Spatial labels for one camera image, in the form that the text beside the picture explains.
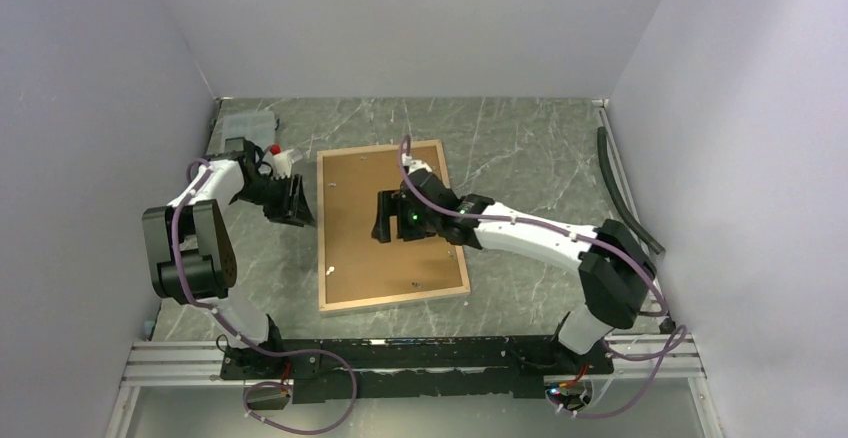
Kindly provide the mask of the aluminium extrusion rail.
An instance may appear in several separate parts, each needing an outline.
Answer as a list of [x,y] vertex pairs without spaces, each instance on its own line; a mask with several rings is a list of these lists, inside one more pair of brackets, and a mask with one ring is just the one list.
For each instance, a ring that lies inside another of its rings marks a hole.
[[[221,378],[223,361],[223,352],[212,341],[134,343],[105,435],[129,435],[136,403],[144,387],[242,387],[251,384],[244,379],[229,381]],[[656,377],[686,380],[703,434],[706,437],[725,435],[699,349],[692,336],[686,336],[665,356]]]

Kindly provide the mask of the clear plastic compartment box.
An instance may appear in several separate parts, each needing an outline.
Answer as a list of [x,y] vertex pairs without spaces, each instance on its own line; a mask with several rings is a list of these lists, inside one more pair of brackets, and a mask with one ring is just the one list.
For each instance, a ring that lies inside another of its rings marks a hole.
[[221,148],[231,138],[245,138],[258,147],[266,149],[276,142],[279,124],[276,115],[270,110],[242,112],[226,115],[219,120],[221,124]]

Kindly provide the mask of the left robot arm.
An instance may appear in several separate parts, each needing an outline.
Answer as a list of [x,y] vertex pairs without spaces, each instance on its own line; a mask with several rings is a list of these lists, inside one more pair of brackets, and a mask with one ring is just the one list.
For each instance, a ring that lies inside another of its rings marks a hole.
[[240,290],[238,265],[224,211],[242,201],[259,207],[271,223],[313,226],[316,220],[294,173],[298,149],[263,148],[245,137],[196,159],[186,188],[142,215],[152,287],[157,296],[206,313],[233,349],[249,349],[247,365],[263,378],[286,364],[273,320]]

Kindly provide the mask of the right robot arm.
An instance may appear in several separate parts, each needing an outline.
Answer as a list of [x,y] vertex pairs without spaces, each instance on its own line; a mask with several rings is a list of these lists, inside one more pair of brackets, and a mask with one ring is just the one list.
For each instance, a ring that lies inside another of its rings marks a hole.
[[631,328],[641,314],[656,268],[624,223],[547,220],[490,197],[459,196],[428,168],[406,172],[399,188],[377,194],[371,235],[378,242],[438,236],[455,246],[511,252],[578,275],[583,301],[562,319],[549,349],[559,371],[577,371],[603,338]]

